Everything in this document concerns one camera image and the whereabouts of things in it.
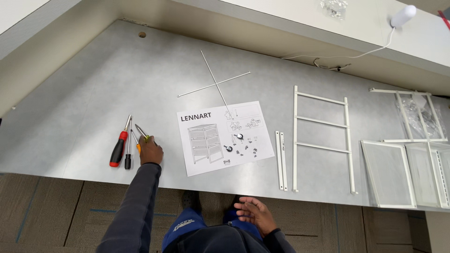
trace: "gray table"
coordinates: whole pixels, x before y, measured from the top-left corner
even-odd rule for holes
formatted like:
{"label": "gray table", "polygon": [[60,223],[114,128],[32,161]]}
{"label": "gray table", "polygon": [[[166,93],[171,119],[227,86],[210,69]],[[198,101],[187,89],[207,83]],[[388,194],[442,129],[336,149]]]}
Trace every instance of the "gray table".
{"label": "gray table", "polygon": [[[146,32],[146,38],[138,37]],[[222,106],[199,50],[228,104],[260,101],[272,145],[285,134],[289,191],[278,189],[276,158],[186,176],[176,113]],[[348,97],[351,145],[358,195],[350,194],[346,154],[298,147],[298,193],[292,189],[293,86],[335,100]],[[160,187],[248,194],[280,199],[370,205],[360,140],[403,139],[392,94],[398,89],[343,73],[116,21],[64,64],[4,117],[0,127],[0,171],[129,184],[139,167],[109,167],[109,158],[129,114],[164,148]],[[445,99],[433,97],[445,126]],[[298,115],[344,124],[342,106],[299,97]],[[298,121],[298,141],[345,149],[345,133]]]}

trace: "plastic bag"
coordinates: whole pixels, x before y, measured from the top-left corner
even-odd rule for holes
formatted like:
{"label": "plastic bag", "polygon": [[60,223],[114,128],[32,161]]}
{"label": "plastic bag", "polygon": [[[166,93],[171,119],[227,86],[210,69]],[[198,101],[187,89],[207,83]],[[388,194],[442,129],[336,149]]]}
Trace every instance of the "plastic bag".
{"label": "plastic bag", "polygon": [[345,19],[345,9],[348,3],[341,0],[320,0],[320,6],[333,18]]}
{"label": "plastic bag", "polygon": [[[425,135],[425,131],[422,127],[422,122],[420,120],[419,111],[422,112],[423,122],[425,123],[425,127],[427,128],[427,135],[430,139],[442,139],[447,138],[446,130],[444,125],[441,123],[441,129],[444,134],[444,137],[441,136],[438,122],[442,121],[441,111],[439,109],[439,106],[435,105],[434,110],[436,111],[437,119],[433,116],[433,111],[431,110],[431,107],[429,103],[426,104],[417,104],[414,99],[409,97],[400,97],[401,102],[403,103],[403,107],[405,109],[406,117],[408,118],[408,122],[404,122],[405,124],[409,124],[411,128],[411,132],[413,132],[414,139],[427,139],[427,136]],[[397,109],[401,115],[401,109],[400,104],[397,102]]]}

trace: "screwdriver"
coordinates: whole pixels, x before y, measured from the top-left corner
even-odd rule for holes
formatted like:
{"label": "screwdriver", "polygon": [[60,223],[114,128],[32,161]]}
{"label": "screwdriver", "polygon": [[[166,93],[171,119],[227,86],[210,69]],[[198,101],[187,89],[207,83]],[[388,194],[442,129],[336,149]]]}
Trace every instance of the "screwdriver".
{"label": "screwdriver", "polygon": [[140,144],[138,142],[138,139],[136,139],[135,133],[133,132],[133,129],[130,129],[131,134],[133,135],[133,137],[135,138],[136,141],[136,148],[138,149],[139,153],[140,153]]}
{"label": "screwdriver", "polygon": [[139,133],[141,133],[141,135],[144,137],[145,143],[147,143],[147,141],[150,139],[150,136],[146,135],[146,134],[144,133],[144,131],[142,131],[142,129],[141,129],[138,125],[135,124],[135,126],[136,126],[137,130],[139,131]]}
{"label": "screwdriver", "polygon": [[[128,136],[130,136],[130,132],[131,132],[131,119],[130,119],[130,129],[128,131]],[[125,155],[125,169],[129,170],[131,168],[131,154],[130,154],[130,138],[128,138],[128,151]]]}
{"label": "screwdriver", "polygon": [[128,116],[128,119],[126,120],[126,125],[123,131],[119,135],[119,140],[116,143],[116,146],[114,147],[114,150],[111,154],[111,159],[109,160],[109,165],[111,167],[119,167],[120,161],[123,157],[123,151],[125,149],[125,141],[128,137],[128,128],[130,127],[131,122],[131,115]]}

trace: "dark sleeve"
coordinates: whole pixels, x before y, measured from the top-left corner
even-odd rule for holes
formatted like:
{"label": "dark sleeve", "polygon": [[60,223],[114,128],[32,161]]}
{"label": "dark sleeve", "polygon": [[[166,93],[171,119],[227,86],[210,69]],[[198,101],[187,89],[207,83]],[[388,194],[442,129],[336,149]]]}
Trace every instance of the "dark sleeve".
{"label": "dark sleeve", "polygon": [[289,244],[284,233],[279,228],[266,235],[262,241],[271,253],[295,253],[294,248]]}
{"label": "dark sleeve", "polygon": [[149,252],[160,175],[161,167],[156,163],[146,163],[138,169],[97,253]]}

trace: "blue pants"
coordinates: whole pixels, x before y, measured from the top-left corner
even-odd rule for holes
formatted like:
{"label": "blue pants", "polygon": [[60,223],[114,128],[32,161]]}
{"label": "blue pants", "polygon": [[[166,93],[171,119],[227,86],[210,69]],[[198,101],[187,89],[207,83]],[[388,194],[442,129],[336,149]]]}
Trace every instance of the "blue pants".
{"label": "blue pants", "polygon": [[[252,233],[262,241],[256,226],[246,221],[240,221],[236,215],[236,209],[229,210],[224,215],[223,223],[228,223],[229,221],[233,223],[233,226]],[[162,239],[162,250],[164,251],[178,236],[203,227],[207,227],[207,225],[205,224],[205,221],[203,221],[202,214],[197,213],[192,208],[186,208],[172,224],[169,231],[164,236],[164,239]]]}

